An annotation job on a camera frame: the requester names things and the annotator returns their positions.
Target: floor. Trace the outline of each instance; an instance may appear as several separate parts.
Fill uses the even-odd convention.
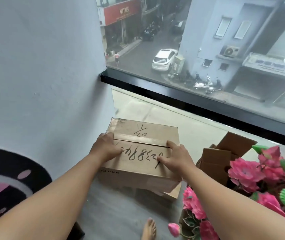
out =
[[[258,141],[260,145],[273,146],[275,142],[227,127],[206,118],[173,108],[166,104],[113,88],[116,117],[163,125],[177,126],[180,142],[185,145],[194,162],[198,161],[205,147],[218,143],[227,131]],[[285,157],[285,146],[280,146]],[[243,157],[257,160],[250,150]],[[84,239],[134,240],[140,239],[145,221],[152,217],[157,224],[157,240],[174,239],[167,229],[169,222],[178,222],[183,207],[180,190],[176,202],[141,189],[114,189],[94,181],[79,217],[79,224],[86,232]]]

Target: person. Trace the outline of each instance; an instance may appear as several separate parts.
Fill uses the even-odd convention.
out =
[[[283,240],[285,218],[210,178],[196,168],[183,145],[167,141],[170,158],[157,160],[179,174],[195,191],[221,240]],[[0,239],[65,240],[86,201],[101,165],[122,153],[113,133],[100,134],[89,154],[64,175],[0,217]],[[153,219],[148,219],[141,239],[155,240]]]
[[[116,65],[118,67],[119,66],[119,55],[117,52],[115,53],[115,61],[116,61]]]

